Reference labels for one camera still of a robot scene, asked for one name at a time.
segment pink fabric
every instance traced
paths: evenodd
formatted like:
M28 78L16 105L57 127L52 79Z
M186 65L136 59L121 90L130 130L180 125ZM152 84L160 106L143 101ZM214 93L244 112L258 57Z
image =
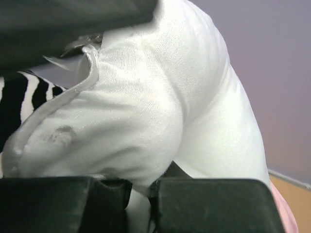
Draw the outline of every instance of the pink fabric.
M270 183L272 187L272 194L286 233L298 233L298 226L290 207L288 206L286 200L282 197L280 192L276 189L274 184L272 182Z

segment gray wall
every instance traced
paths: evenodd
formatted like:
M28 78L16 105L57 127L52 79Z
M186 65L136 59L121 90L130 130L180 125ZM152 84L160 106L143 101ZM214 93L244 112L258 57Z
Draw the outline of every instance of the gray wall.
M192 0L223 34L268 167L311 185L311 1Z

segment blurry black object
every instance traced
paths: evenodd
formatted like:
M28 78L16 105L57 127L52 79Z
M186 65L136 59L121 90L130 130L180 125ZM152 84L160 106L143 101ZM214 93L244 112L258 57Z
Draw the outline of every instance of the blurry black object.
M285 233L268 187L255 180L158 182L159 233Z
M0 75L59 57L79 36L152 21L158 0L1 0Z
M2 233L124 233L131 184L90 177L0 179Z

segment white satin fabric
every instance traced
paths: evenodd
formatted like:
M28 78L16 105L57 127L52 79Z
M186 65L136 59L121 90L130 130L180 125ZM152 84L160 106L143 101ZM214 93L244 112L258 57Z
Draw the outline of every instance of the white satin fabric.
M221 34L193 3L159 2L152 24L84 48L81 82L6 143L7 177L102 173L148 187L175 161L195 178L270 186L261 134Z

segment zebra print fabric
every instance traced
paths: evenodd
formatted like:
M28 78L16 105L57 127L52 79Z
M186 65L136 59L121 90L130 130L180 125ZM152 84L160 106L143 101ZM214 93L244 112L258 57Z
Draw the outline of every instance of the zebra print fabric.
M38 107L64 90L29 70L0 77L0 152L10 135Z

